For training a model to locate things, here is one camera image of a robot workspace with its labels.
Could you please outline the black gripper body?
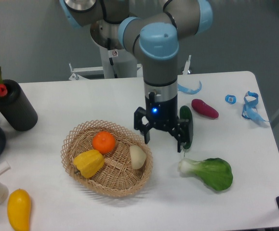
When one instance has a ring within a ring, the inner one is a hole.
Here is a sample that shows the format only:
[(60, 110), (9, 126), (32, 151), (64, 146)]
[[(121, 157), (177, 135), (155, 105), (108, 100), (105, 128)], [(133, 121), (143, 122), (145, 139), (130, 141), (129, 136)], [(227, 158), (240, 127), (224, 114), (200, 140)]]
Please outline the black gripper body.
[(178, 119), (177, 96), (158, 102), (156, 93), (151, 92), (145, 101), (146, 116), (142, 118), (143, 123), (150, 122), (151, 128), (170, 133)]

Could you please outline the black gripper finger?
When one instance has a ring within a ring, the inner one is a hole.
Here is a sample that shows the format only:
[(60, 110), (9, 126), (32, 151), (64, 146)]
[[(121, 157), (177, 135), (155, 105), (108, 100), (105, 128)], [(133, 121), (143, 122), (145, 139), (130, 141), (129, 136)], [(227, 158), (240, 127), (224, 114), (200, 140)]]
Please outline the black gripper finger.
[(133, 127), (135, 130), (140, 131), (140, 133), (144, 136), (145, 144), (148, 144), (150, 141), (150, 129), (151, 124), (147, 122), (146, 124), (143, 123), (142, 118), (146, 116), (146, 110), (142, 107), (138, 107), (134, 112), (133, 116)]
[(190, 119), (177, 119), (170, 134), (177, 140), (177, 151), (180, 153), (182, 147), (189, 149), (193, 141), (193, 121)]

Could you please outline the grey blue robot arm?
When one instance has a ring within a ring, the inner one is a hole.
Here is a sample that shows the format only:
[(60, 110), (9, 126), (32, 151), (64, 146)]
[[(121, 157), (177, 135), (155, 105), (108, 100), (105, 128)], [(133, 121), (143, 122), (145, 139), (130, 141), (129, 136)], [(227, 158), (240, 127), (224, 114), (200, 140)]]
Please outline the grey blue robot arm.
[(177, 148), (189, 149), (193, 121), (177, 109), (179, 40), (210, 28), (206, 0), (162, 0), (162, 12), (147, 19), (131, 16), (127, 0), (62, 0), (74, 26), (91, 25), (94, 41), (107, 51), (124, 50), (143, 67), (145, 108), (134, 113), (134, 128), (149, 142), (152, 128), (170, 133)]

